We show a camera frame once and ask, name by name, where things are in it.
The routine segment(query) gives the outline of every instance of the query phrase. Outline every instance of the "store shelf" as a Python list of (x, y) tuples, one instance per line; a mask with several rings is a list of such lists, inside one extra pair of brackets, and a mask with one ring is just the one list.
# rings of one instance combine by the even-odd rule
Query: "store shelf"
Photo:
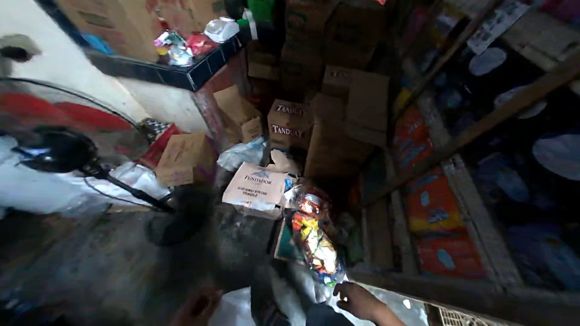
[[(439, 148), (447, 144), (451, 137), (434, 105), (433, 94), (426, 90), (417, 104), (429, 128), (433, 147)], [(495, 227), (461, 155), (455, 154), (441, 165), (449, 180), (449, 186), (458, 199), (467, 232), (480, 254), (488, 278), (503, 287), (523, 286), (524, 282), (511, 259), (503, 236)]]
[[(483, 7), (484, 1), (444, 0), (470, 19)], [(550, 14), (530, 9), (499, 39), (543, 71), (549, 71), (580, 50), (580, 32)], [(580, 81), (570, 83), (580, 96)]]

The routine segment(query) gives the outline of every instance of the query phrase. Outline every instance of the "concrete floor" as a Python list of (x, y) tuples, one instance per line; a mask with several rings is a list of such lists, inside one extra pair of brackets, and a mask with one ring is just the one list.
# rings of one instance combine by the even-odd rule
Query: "concrete floor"
[[(188, 195), (181, 201), (195, 203)], [(149, 220), (168, 220), (154, 212), (0, 221), (0, 299), (53, 305), (74, 325), (167, 325), (190, 291), (248, 287), (256, 268), (270, 263), (274, 222), (242, 216), (218, 195), (210, 202), (215, 204), (207, 215), (191, 208), (184, 215), (201, 229), (168, 247), (147, 239)], [(373, 292), (407, 325), (427, 324), (420, 302), (411, 300), (407, 309), (405, 298)]]

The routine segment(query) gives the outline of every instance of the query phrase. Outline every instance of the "hand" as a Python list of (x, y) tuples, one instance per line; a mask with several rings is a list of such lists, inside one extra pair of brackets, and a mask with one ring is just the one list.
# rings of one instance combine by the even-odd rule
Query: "hand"
[(370, 320), (379, 326), (405, 326), (388, 305), (358, 284), (342, 282), (334, 287), (333, 294), (340, 294), (340, 301), (336, 303), (338, 308), (359, 319)]
[(378, 317), (377, 312), (388, 309), (386, 304), (355, 283), (337, 284), (333, 294), (340, 294), (340, 301), (336, 303), (338, 308), (348, 311), (359, 319), (375, 322)]
[(222, 291), (209, 288), (190, 294), (175, 313), (169, 326), (207, 326), (209, 318), (222, 300), (222, 294)]

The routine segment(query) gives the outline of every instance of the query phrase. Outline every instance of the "plastic bag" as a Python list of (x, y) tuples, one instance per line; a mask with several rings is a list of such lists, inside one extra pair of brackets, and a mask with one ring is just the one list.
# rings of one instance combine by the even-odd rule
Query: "plastic bag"
[(209, 319), (208, 326), (255, 326), (250, 310), (250, 288), (228, 292)]
[(299, 209), (291, 217), (292, 237), (316, 279), (333, 287), (343, 280), (345, 268), (341, 254), (329, 238), (336, 234), (330, 219), (330, 200), (323, 191), (312, 185), (295, 189), (299, 189), (295, 198)]
[(240, 31), (240, 27), (235, 20), (228, 17), (220, 17), (210, 21), (205, 26), (204, 34), (217, 43), (226, 42)]
[(260, 165), (266, 145), (263, 136), (249, 143), (234, 145), (219, 155), (217, 164), (230, 172), (235, 172), (244, 162)]
[[(148, 169), (145, 166), (139, 164), (135, 164), (133, 162), (127, 162), (120, 165), (119, 167), (113, 169), (110, 172), (110, 175), (128, 184), (133, 188), (145, 191), (147, 194), (157, 199), (160, 199), (170, 193), (169, 189), (167, 189), (167, 187), (165, 187), (162, 183), (160, 183), (157, 180), (157, 178), (155, 177), (155, 173), (153, 173), (151, 169)], [(134, 204), (150, 206), (149, 203), (133, 197), (131, 193), (129, 193), (125, 189), (115, 186), (109, 181), (98, 180), (92, 177), (79, 178), (71, 175), (70, 173), (66, 173), (60, 176), (62, 179), (67, 180), (69, 183), (79, 186), (84, 195), (83, 197), (99, 196), (99, 198), (103, 197), (103, 200), (107, 203), (123, 206), (133, 205), (130, 202)], [(120, 198), (122, 200), (116, 200), (113, 198), (106, 197), (102, 194), (99, 194), (99, 192), (96, 191), (95, 189), (99, 190), (104, 194)]]

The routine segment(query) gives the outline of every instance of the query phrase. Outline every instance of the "cardboard box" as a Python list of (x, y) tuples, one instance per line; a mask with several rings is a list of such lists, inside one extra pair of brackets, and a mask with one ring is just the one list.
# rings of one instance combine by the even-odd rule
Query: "cardboard box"
[(280, 57), (280, 87), (287, 96), (302, 101), (317, 89), (322, 75), (322, 47), (286, 41)]
[(310, 144), (313, 115), (309, 106), (301, 103), (275, 100), (268, 113), (268, 128), (272, 148), (305, 150)]
[(375, 10), (340, 4), (327, 23), (324, 61), (365, 69), (384, 28), (383, 8)]
[(374, 146), (347, 136), (342, 121), (345, 105), (339, 98), (319, 93), (311, 106), (315, 122), (304, 176), (336, 178), (358, 174)]
[(353, 139), (386, 146), (389, 77), (353, 70), (346, 132)]
[(164, 185), (212, 183), (218, 155), (205, 132), (173, 135), (155, 168), (157, 179)]
[(266, 79), (269, 81), (280, 80), (280, 69), (268, 64), (248, 62), (248, 77)]
[(220, 116), (230, 134), (229, 140), (249, 143), (262, 135), (262, 114), (254, 105), (240, 96), (238, 86), (234, 85), (213, 94)]
[(330, 2), (288, 1), (286, 5), (286, 40), (324, 39), (326, 22), (336, 5)]
[(327, 64), (322, 78), (321, 92), (348, 100), (352, 82), (353, 69)]
[(278, 219), (287, 180), (292, 182), (287, 173), (267, 171), (244, 162), (227, 185), (222, 201), (234, 205), (242, 213)]
[(153, 40), (163, 30), (146, 2), (57, 0), (80, 31), (100, 37), (120, 55), (155, 62), (159, 55)]

